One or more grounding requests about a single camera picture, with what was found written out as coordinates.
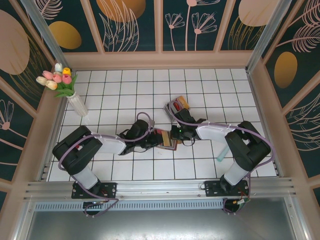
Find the ventilation grille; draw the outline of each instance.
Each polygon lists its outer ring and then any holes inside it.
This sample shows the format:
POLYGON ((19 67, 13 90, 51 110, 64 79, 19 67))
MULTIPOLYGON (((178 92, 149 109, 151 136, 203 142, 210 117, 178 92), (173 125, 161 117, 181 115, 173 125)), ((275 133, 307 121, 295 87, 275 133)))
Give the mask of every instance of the ventilation grille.
MULTIPOLYGON (((90 207, 88 211, 104 210, 112 203, 90 207)), ((35 212, 75 212, 83 211, 84 202, 38 202, 35 212)), ((159 201, 120 201, 110 211, 141 210, 190 210, 222 209, 222 199, 202 200, 159 200, 159 201)))

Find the white tiled floor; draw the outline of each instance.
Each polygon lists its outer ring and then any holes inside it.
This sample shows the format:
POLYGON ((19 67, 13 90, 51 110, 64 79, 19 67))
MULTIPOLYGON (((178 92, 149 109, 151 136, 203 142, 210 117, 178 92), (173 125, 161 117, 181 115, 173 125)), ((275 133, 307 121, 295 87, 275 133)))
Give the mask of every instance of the white tiled floor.
MULTIPOLYGON (((89 114, 81 118, 67 106, 59 141, 79 125, 86 125, 93 132, 119 134, 131 127, 139 112, 147 112, 156 128, 170 130, 171 124, 162 108, 180 95, 187 99, 196 120, 205 118, 234 125, 247 120, 265 135, 244 69, 108 70, 77 74, 75 89, 89 114)), ((230 152, 222 162, 217 161, 223 148, 219 142, 197 140, 193 146, 178 145, 177 151, 154 148, 124 156, 100 153, 89 166, 102 181, 220 178, 234 162, 230 152)), ((273 163, 251 174, 276 175, 273 163)), ((58 169, 55 159, 47 181, 69 179, 68 174, 58 169)))

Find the white vase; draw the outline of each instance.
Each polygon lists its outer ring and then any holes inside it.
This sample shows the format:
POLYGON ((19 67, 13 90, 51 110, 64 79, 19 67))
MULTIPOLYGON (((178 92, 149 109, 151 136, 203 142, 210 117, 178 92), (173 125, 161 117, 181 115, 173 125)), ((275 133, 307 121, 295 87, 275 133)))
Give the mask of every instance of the white vase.
POLYGON ((67 96, 66 98, 79 116, 84 117, 88 115, 87 107, 76 92, 74 92, 72 96, 67 96))

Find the pink tulip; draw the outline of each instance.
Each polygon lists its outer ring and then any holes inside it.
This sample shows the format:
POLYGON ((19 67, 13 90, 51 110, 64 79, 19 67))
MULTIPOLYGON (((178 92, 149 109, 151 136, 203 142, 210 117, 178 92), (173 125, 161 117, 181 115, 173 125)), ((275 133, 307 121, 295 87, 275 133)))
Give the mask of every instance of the pink tulip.
POLYGON ((70 84, 72 82, 72 78, 68 74, 63 74, 62 82, 64 82, 65 84, 70 84))
POLYGON ((43 75, 46 79, 52 80, 52 77, 53 77, 53 73, 52 73, 52 72, 43 71, 42 75, 43 75))
POLYGON ((52 76, 53 81, 55 81, 57 84, 61 83, 62 79, 61 76, 59 74, 53 74, 52 76))

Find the tulip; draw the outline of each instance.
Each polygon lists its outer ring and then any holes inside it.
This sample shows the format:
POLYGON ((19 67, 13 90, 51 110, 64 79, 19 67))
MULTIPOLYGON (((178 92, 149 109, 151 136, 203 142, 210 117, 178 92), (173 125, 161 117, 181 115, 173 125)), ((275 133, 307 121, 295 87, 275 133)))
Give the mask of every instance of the tulip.
POLYGON ((43 76, 38 76, 36 79, 36 82, 38 84, 41 84, 42 86, 45 86, 46 85, 46 82, 48 81, 45 77, 43 76))
POLYGON ((58 74, 60 77, 62 77, 62 73, 59 71, 55 71, 53 74, 58 74))
POLYGON ((49 71, 43 71, 42 75, 48 79, 48 80, 52 80, 52 77, 53 77, 53 73, 52 72, 49 72, 49 71))
POLYGON ((69 76, 71 76, 71 70, 70 70, 70 68, 65 67, 65 68, 63 69, 63 71, 62 71, 62 74, 63 74, 63 75, 64 75, 64 74, 68 74, 69 76))
POLYGON ((55 81, 51 80, 46 81, 45 85, 51 90, 56 90, 58 87, 58 84, 55 81))
POLYGON ((72 82, 71 76, 69 76, 68 74, 63 74, 62 82, 64 82, 65 84, 70 84, 72 82))
POLYGON ((54 65, 54 71, 55 71, 55 72, 62 73, 62 71, 63 71, 62 64, 61 64, 61 63, 56 63, 56 64, 54 65))
POLYGON ((58 75, 58 74, 53 74, 52 79, 53 79, 53 81, 55 81, 57 84, 58 84, 58 83, 61 83, 61 81, 62 81, 61 76, 58 75))

